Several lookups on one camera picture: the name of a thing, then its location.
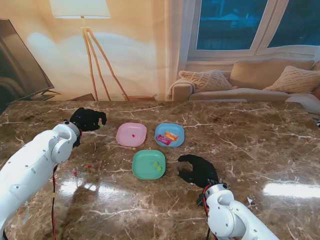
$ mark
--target robotic arm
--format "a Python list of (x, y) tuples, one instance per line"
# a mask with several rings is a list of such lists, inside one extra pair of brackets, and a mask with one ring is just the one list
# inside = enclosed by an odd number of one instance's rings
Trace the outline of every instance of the robotic arm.
[(245, 205), (234, 199), (225, 184), (215, 184), (205, 193), (208, 225), (218, 240), (279, 240)]
[(10, 157), (0, 171), (0, 233), (20, 205), (48, 182), (53, 168), (68, 160), (81, 132), (100, 128), (99, 118), (105, 125), (105, 113), (79, 108), (70, 121), (38, 134)]
[(208, 206), (208, 225), (218, 240), (233, 237), (242, 237), (242, 240), (279, 240), (245, 205), (235, 200), (227, 185), (219, 183), (212, 163), (190, 154), (180, 156), (178, 161), (189, 162), (193, 167), (192, 172), (181, 170), (178, 175), (186, 182), (205, 189), (197, 204)]

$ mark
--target plastic plate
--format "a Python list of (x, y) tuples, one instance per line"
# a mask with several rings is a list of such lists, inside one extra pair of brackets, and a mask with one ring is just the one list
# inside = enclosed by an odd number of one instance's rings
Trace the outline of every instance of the plastic plate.
[(133, 157), (132, 172), (138, 179), (155, 180), (161, 178), (165, 171), (166, 157), (158, 150), (141, 150)]
[[(169, 131), (170, 133), (173, 133), (174, 135), (178, 136), (179, 138), (177, 139), (177, 141), (172, 141), (170, 143), (170, 145), (166, 145), (163, 142), (158, 141), (157, 140), (158, 135), (161, 134), (162, 136), (164, 136), (166, 131)], [(176, 147), (179, 147), (181, 144), (184, 143), (184, 141), (185, 141), (185, 130), (179, 124), (161, 123), (155, 129), (154, 138), (155, 138), (156, 143), (159, 144), (160, 146), (176, 148)]]
[(125, 147), (138, 147), (146, 140), (147, 128), (140, 123), (122, 124), (116, 133), (116, 141)]

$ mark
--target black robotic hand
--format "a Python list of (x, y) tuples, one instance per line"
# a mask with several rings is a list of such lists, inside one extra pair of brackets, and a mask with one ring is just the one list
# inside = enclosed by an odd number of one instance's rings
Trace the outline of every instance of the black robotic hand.
[(99, 119), (101, 119), (103, 125), (106, 125), (107, 116), (104, 112), (80, 107), (71, 116), (70, 122), (76, 125), (82, 132), (85, 132), (99, 129)]
[(196, 155), (182, 155), (178, 158), (179, 162), (189, 162), (192, 164), (192, 172), (179, 171), (178, 176), (187, 183), (194, 183), (200, 188), (205, 188), (210, 184), (209, 180), (219, 183), (218, 174), (213, 164), (204, 158)]

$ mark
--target red wire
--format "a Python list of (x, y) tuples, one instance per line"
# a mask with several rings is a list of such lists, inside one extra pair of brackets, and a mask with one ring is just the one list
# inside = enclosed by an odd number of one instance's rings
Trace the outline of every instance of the red wire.
[(52, 202), (52, 227), (53, 227), (53, 239), (57, 240), (57, 232), (56, 232), (56, 218), (54, 213), (54, 198), (56, 197), (56, 178), (55, 178), (55, 171), (57, 169), (57, 166), (53, 169), (53, 175), (52, 175), (52, 183), (53, 183), (53, 202)]
[[(204, 208), (205, 208), (205, 213), (208, 216), (209, 214), (209, 210), (208, 210), (208, 206), (207, 206), (207, 202), (206, 202), (206, 197), (205, 197), (205, 193), (208, 190), (208, 188), (210, 188), (211, 185), (209, 184), (208, 186), (206, 186), (203, 190), (203, 204), (204, 204)], [(213, 237), (215, 240), (218, 240), (217, 236), (213, 234)]]

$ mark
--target window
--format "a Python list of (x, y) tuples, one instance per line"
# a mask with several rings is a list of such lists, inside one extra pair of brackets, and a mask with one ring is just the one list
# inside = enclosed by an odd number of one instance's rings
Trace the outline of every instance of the window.
[(267, 0), (202, 0), (197, 50), (247, 50)]
[(320, 0), (196, 0), (187, 59), (312, 59), (320, 45), (319, 10)]
[(290, 0), (269, 48), (320, 45), (320, 1)]

